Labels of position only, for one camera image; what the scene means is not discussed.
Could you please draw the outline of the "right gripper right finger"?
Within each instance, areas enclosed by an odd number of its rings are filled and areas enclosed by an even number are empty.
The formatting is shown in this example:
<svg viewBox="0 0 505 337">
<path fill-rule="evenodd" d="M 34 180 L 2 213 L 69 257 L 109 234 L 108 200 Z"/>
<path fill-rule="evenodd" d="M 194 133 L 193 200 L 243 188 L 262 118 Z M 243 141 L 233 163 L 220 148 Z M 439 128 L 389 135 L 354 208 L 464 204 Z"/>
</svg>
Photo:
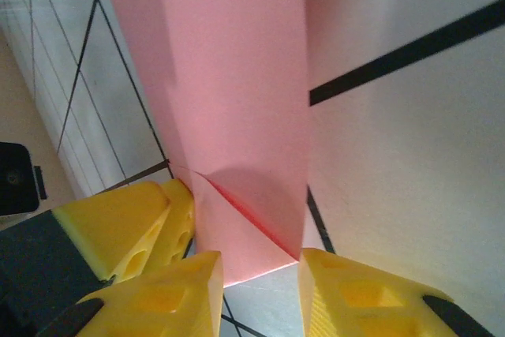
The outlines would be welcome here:
<svg viewBox="0 0 505 337">
<path fill-rule="evenodd" d="M 304 337 L 495 337 L 436 288 L 316 248 L 298 291 Z"/>
</svg>

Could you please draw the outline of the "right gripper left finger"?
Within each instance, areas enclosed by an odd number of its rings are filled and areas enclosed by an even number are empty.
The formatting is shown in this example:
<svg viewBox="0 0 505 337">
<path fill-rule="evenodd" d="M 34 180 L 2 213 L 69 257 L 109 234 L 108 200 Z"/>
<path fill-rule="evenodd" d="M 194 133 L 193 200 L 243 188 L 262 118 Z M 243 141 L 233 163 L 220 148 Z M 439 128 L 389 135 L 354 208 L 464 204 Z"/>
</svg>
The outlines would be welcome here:
<svg viewBox="0 0 505 337">
<path fill-rule="evenodd" d="M 90 293 L 37 337 L 219 337 L 223 262 L 198 253 Z"/>
</svg>

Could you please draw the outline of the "pink cloth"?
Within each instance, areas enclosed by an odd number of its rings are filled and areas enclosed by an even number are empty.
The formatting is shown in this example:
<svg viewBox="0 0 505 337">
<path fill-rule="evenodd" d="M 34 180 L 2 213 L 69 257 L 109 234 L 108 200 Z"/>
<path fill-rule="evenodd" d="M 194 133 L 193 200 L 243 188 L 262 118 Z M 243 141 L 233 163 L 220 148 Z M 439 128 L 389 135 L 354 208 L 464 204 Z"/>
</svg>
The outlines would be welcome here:
<svg viewBox="0 0 505 337">
<path fill-rule="evenodd" d="M 110 0 L 196 247 L 233 286 L 297 262 L 309 165 L 305 0 Z"/>
</svg>

